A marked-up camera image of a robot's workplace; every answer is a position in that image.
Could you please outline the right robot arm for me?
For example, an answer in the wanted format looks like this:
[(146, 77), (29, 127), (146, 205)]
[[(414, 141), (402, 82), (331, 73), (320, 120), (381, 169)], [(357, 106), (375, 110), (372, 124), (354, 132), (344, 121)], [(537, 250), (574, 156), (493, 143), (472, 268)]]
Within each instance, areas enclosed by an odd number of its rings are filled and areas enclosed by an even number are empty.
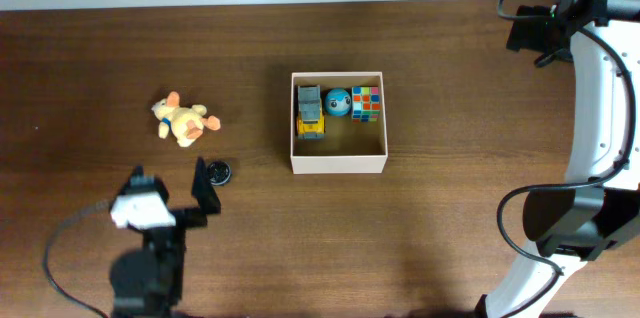
[(639, 0), (554, 0), (510, 20), (510, 50), (573, 65), (573, 143), (562, 183), (518, 189), (526, 241), (475, 313), (542, 317), (574, 273), (639, 233)]

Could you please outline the yellow grey toy dump truck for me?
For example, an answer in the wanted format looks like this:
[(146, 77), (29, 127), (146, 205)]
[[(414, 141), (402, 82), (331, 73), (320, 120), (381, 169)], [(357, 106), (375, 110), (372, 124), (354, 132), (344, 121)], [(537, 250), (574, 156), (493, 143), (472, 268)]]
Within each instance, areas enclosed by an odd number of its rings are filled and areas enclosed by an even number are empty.
[(299, 140), (318, 140), (325, 136), (325, 118), (320, 86), (298, 86), (296, 136)]

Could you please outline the colourful puzzle cube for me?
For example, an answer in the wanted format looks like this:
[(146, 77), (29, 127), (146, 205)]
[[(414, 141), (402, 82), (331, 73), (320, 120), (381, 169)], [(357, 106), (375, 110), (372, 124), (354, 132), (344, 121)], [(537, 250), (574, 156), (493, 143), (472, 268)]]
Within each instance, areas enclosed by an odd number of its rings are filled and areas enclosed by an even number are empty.
[(382, 101), (377, 86), (354, 86), (351, 88), (353, 122), (372, 123), (380, 117)]

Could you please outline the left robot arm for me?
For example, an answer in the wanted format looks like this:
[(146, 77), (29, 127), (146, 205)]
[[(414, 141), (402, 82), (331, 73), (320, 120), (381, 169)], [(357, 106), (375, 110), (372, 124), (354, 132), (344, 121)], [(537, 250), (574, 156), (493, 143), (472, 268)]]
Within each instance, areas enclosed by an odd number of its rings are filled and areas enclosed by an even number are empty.
[(182, 298), (186, 232), (203, 228), (210, 215), (221, 212), (205, 161), (196, 160), (192, 207), (170, 209), (169, 193), (157, 176), (136, 167), (110, 205), (119, 229), (142, 236), (142, 245), (119, 256), (111, 265), (113, 317), (170, 317)]

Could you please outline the black round lid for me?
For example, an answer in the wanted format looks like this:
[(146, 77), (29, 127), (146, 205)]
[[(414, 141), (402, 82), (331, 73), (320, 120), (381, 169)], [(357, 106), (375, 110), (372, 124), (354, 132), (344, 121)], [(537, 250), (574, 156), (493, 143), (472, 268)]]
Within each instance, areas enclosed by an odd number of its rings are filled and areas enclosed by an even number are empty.
[(225, 161), (213, 161), (207, 166), (209, 182), (212, 186), (224, 186), (231, 181), (232, 169)]

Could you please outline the blue round toy capsule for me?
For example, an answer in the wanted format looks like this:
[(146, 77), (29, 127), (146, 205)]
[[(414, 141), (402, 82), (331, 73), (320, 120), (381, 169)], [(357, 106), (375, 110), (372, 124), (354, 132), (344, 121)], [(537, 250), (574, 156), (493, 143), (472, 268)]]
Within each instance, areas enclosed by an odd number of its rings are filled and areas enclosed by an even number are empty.
[(343, 88), (330, 90), (325, 96), (325, 110), (331, 116), (345, 116), (351, 111), (351, 95)]

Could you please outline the yellow plush duck toy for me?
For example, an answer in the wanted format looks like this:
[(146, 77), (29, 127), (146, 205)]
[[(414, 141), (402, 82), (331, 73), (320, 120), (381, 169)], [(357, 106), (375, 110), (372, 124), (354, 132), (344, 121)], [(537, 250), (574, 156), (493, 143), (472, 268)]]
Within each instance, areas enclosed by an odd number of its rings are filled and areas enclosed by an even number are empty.
[(214, 115), (207, 115), (207, 107), (195, 104), (183, 107), (180, 94), (171, 91), (165, 98), (156, 102), (151, 111), (159, 121), (157, 134), (161, 139), (173, 135), (177, 144), (188, 148), (202, 136), (206, 129), (217, 131), (221, 121)]

